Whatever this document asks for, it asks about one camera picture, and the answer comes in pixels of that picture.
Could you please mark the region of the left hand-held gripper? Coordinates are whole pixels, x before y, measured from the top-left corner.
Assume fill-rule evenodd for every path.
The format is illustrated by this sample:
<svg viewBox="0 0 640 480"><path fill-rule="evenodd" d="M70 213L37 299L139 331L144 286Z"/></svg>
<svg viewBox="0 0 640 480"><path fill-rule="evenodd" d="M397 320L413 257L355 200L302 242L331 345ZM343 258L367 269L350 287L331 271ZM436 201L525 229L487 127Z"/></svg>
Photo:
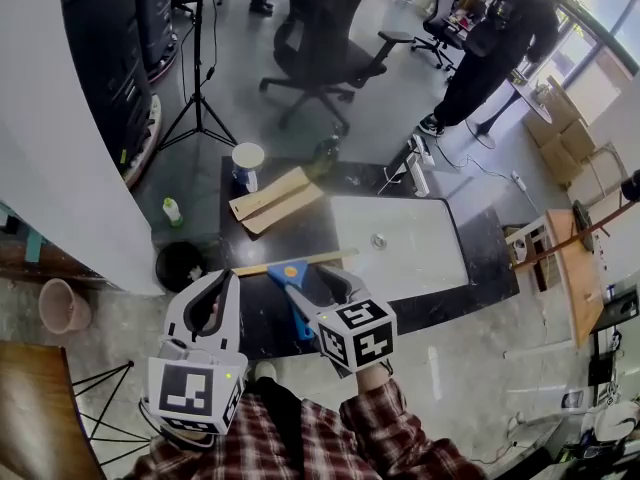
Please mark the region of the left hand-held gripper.
<svg viewBox="0 0 640 480"><path fill-rule="evenodd" d="M215 271L178 293L169 303L164 332L172 338L148 361L145 398L150 414L172 431L225 435L248 366L246 356L231 352L238 350L240 339L237 275Z"/></svg>

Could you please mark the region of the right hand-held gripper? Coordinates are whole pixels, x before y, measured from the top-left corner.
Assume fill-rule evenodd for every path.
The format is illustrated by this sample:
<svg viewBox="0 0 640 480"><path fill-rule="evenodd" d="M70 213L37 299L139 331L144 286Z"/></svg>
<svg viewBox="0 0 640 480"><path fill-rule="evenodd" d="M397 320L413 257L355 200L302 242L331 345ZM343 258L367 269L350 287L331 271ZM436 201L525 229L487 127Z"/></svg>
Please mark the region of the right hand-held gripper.
<svg viewBox="0 0 640 480"><path fill-rule="evenodd" d="M286 294L307 321L314 321L321 355L344 375L389 359L398 336L391 306L368 298L364 282L343 269L320 265L318 275L331 294L320 306L296 286L287 286Z"/></svg>

